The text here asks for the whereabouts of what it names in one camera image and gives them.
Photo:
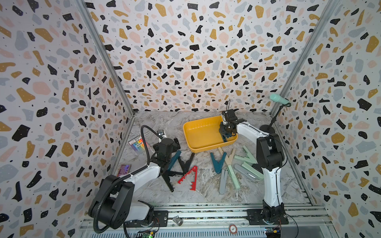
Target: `gray marble surface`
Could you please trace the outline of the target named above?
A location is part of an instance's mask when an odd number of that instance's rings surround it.
[[[169,138],[177,137],[181,145],[181,158],[186,161],[191,156],[182,126],[184,123],[192,120],[213,117],[220,115],[219,112],[138,112],[135,115],[135,121],[129,135],[128,140],[140,135],[140,127],[147,125],[155,131],[163,129]],[[251,125],[259,128],[262,124],[268,124],[270,122],[270,116],[268,113],[240,113],[236,112],[238,118],[244,118]],[[145,138],[149,145],[153,145],[158,142],[156,136],[148,129],[145,129]],[[246,156],[242,146],[250,150],[250,152],[256,155],[256,145],[250,142],[247,138],[239,136],[237,141],[229,146],[222,147],[223,151],[228,155],[231,154],[233,148],[236,148],[236,155]],[[234,190],[233,183],[228,176],[226,183],[226,192],[221,195],[219,193],[219,182],[221,174],[216,174],[210,158],[210,152],[213,152],[216,159],[220,160],[221,156],[217,149],[209,150],[205,152],[196,153],[191,168],[198,166],[197,173],[197,186],[196,191],[191,191],[191,181],[194,181],[194,173],[191,173],[181,184],[177,181],[180,176],[170,177],[171,183],[174,187],[174,192],[170,192],[164,180],[159,177],[156,178],[144,186],[136,190],[133,200],[143,200],[153,204],[170,204],[170,203],[262,203],[264,197],[264,181],[257,180],[255,182],[248,180],[236,171],[236,176],[241,185],[240,190]],[[123,155],[119,164],[131,164],[131,171],[134,171],[143,165],[147,161],[146,154],[137,155],[129,144],[126,145]],[[232,166],[234,164],[242,164],[239,160],[233,159]],[[172,168],[173,171],[181,171],[181,167],[178,162]],[[284,203],[295,204],[304,203],[300,186],[295,178],[295,175],[287,163],[281,170],[281,192]]]

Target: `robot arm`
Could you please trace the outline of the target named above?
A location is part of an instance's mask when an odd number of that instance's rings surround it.
[[[244,119],[238,119],[235,115],[236,110],[230,109],[222,112],[223,121],[219,131],[224,140],[238,133],[256,144],[256,159],[262,168],[265,183],[263,220],[271,224],[285,213],[280,195],[280,171],[282,161],[285,159],[280,138],[276,133],[266,133],[250,125]]]
[[[177,138],[172,140],[167,138],[163,131],[159,131],[159,133],[161,138],[159,138],[159,143],[153,145],[155,153],[152,155],[149,164],[125,175],[118,184],[115,184],[115,181],[120,180],[120,177],[114,175],[107,176],[102,182],[88,211],[88,214],[94,218],[95,232],[104,232],[108,227],[117,229],[125,221],[141,220],[144,225],[149,225],[152,222],[153,207],[141,201],[132,202],[133,193],[144,184],[166,172],[171,162],[172,153],[180,149]],[[116,197],[110,196],[110,194],[116,193],[118,193]],[[106,224],[106,227],[99,229],[98,221]]]

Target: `gray clip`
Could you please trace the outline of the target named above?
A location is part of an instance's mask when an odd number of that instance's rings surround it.
[[[225,194],[226,180],[227,180],[228,174],[229,174],[229,172],[227,170],[224,170],[224,169],[221,170],[221,180],[219,182],[219,193],[220,194]]]
[[[245,175],[246,177],[248,177],[252,181],[255,181],[257,179],[256,175],[254,175],[252,172],[248,171],[247,169],[243,168],[239,164],[235,164],[234,168],[235,168],[235,170],[237,170],[241,174]]]

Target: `metal bracket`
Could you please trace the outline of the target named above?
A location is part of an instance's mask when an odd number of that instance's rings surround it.
[[[248,209],[246,219],[249,221],[250,225],[268,225],[263,221],[262,218],[262,209]],[[287,217],[280,217],[280,222],[282,225],[288,224]],[[276,221],[272,225],[279,225],[279,221]]]
[[[168,211],[154,211],[153,224],[149,227],[142,226],[141,220],[132,220],[126,224],[126,227],[140,227],[149,229],[150,227],[166,227],[168,223]]]

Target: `red plastic clamp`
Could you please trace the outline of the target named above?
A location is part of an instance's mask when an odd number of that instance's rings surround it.
[[[190,174],[192,171],[195,172],[194,181],[192,182],[192,188],[190,190],[196,191],[196,182],[197,182],[197,166],[194,166],[191,170],[189,170],[179,181],[178,183],[181,184],[181,182],[185,179],[185,177]]]

